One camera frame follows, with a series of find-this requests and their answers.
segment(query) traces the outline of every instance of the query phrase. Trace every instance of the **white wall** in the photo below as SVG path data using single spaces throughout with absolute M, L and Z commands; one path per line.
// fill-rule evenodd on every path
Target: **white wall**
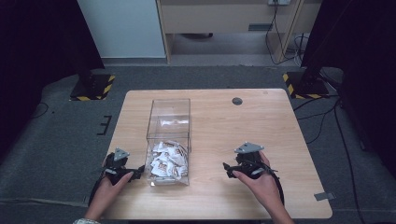
M 78 0 L 102 58 L 165 58 L 155 0 Z

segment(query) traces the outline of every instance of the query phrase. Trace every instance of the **forearm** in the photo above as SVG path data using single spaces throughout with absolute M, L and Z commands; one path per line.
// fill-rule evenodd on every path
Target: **forearm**
M 288 211 L 282 203 L 274 203 L 270 206 L 264 206 L 267 212 L 270 214 L 271 219 L 275 224 L 293 224 L 294 221 L 291 219 Z

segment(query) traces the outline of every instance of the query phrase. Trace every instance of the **cable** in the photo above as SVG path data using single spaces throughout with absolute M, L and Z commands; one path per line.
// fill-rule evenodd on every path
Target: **cable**
M 309 104 L 309 103 L 312 103 L 312 102 L 314 102 L 314 101 L 316 101 L 316 100 L 323 99 L 323 98 L 330 98 L 330 97 L 334 97 L 334 96 L 337 97 L 338 95 L 329 95 L 329 96 L 327 96 L 327 97 L 319 97 L 319 98 L 311 99 L 311 100 L 309 100 L 309 101 L 307 101 L 307 102 L 305 102 L 305 103 L 303 103 L 303 104 L 301 104 L 301 105 L 298 105 L 297 107 L 295 107 L 295 108 L 293 109 L 293 111 L 296 111 L 296 110 L 300 109 L 301 107 L 303 107 L 304 105 L 307 105 L 307 104 Z
M 273 19 L 272 19 L 272 21 L 271 21 L 270 27 L 272 28 L 273 26 L 275 26 L 275 28 L 276 28 L 276 33 L 277 33 L 277 37 L 278 37 L 278 39 L 279 39 L 279 44 L 280 44 L 280 48 L 281 48 L 281 50 L 282 50 L 282 55 L 283 55 L 283 57 L 284 57 L 286 60 L 283 60 L 283 61 L 280 62 L 280 63 L 276 63 L 276 62 L 274 61 L 274 59 L 273 59 L 273 57 L 272 57 L 271 50 L 270 50 L 270 48 L 269 48 L 269 46 L 268 46 L 268 32 L 265 34 L 265 45 L 266 45 L 266 47 L 267 47 L 267 49 L 268 49 L 268 52 L 270 53 L 271 61 L 272 61 L 274 64 L 282 64 L 282 63 L 284 63 L 284 62 L 286 62 L 286 61 L 289 61 L 289 60 L 294 59 L 294 57 L 288 58 L 288 57 L 286 57 L 286 55 L 285 55 L 285 53 L 284 53 L 284 49 L 283 49 L 283 45 L 282 45 L 282 39 L 281 39 L 281 37 L 280 37 L 280 33 L 279 33 L 279 31 L 277 30 L 277 26 L 276 26 L 277 6 L 278 6 L 278 2 L 277 2 L 277 0 L 274 0 L 274 9 L 275 9 L 275 12 L 274 12 L 274 17 L 273 17 Z
M 43 116 L 43 115 L 45 115 L 46 113 L 47 113 L 47 111 L 49 110 L 49 105 L 47 105 L 46 103 L 40 103 L 39 105 L 44 105 L 45 107 L 46 107 L 46 110 L 43 112 L 43 113 L 41 113 L 40 115 L 37 115 L 37 116 L 34 116 L 34 117 L 31 117 L 30 119 L 37 119 L 37 118 L 40 118 L 41 116 Z
M 311 143 L 315 142 L 315 141 L 320 137 L 321 130 L 322 130 L 322 127 L 323 127 L 323 121 L 324 121 L 324 119 L 326 118 L 326 115 L 329 114 L 330 112 L 332 112 L 332 111 L 335 109 L 335 107 L 338 105 L 338 102 L 339 102 L 339 101 L 340 101 L 340 99 L 338 99 L 338 100 L 335 102 L 334 106 L 333 106 L 330 110 L 328 110 L 328 111 L 326 111 L 326 112 L 324 112 L 324 113 L 320 113 L 320 114 L 311 115 L 311 116 L 308 116 L 308 117 L 305 117 L 305 118 L 301 118 L 301 119 L 310 119 L 310 118 L 313 118 L 313 117 L 315 117 L 315 116 L 323 115 L 322 120 L 321 120 L 321 122 L 320 122 L 319 132 L 318 132 L 317 136 L 316 136 L 314 139 L 312 139 L 311 141 L 306 142 L 307 144 L 311 144 Z
M 351 180 L 352 180 L 353 197 L 354 197 L 354 200 L 355 200 L 356 209 L 358 210 L 358 215 L 359 215 L 359 218 L 361 219 L 361 223 L 362 223 L 362 224 L 365 224 L 363 215 L 361 214 L 361 208 L 360 208 L 359 202 L 358 202 L 358 194 L 357 194 L 357 192 L 356 192 L 356 183 L 355 183 L 355 176 L 354 176 L 354 174 L 353 174 L 352 162 L 351 162 L 351 159 L 350 159 L 350 156 L 349 156 L 349 150 L 348 150 L 348 148 L 347 148 L 346 139 L 345 139 L 345 137 L 344 137 L 343 131 L 342 131 L 342 129 L 341 129 L 340 122 L 339 122 L 339 120 L 338 120 L 337 109 L 336 109 L 336 108 L 334 109 L 334 116 L 335 116 L 335 121 L 336 121 L 336 123 L 337 123 L 338 131 L 340 132 L 341 138 L 342 138 L 342 140 L 343 140 L 344 150 L 345 150 L 345 152 L 346 152 L 346 158 L 347 158 L 347 161 L 348 161 L 348 164 L 349 164 L 350 177 L 351 177 Z

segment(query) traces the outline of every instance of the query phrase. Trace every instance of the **clear acrylic box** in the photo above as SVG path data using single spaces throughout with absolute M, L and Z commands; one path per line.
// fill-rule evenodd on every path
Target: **clear acrylic box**
M 147 140 L 148 183 L 189 185 L 190 99 L 153 100 Z

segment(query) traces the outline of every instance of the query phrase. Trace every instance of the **wooden table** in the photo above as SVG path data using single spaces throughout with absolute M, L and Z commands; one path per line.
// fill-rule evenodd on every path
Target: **wooden table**
M 239 97 L 243 103 L 234 105 Z M 327 200 L 288 95 L 281 89 L 129 91 L 108 153 L 131 153 L 128 168 L 146 161 L 146 133 L 153 99 L 191 99 L 189 186 L 151 187 L 146 175 L 128 184 L 105 217 L 109 219 L 267 219 L 266 210 L 222 163 L 236 165 L 233 150 L 246 141 L 265 147 L 285 193 L 292 218 L 328 218 Z

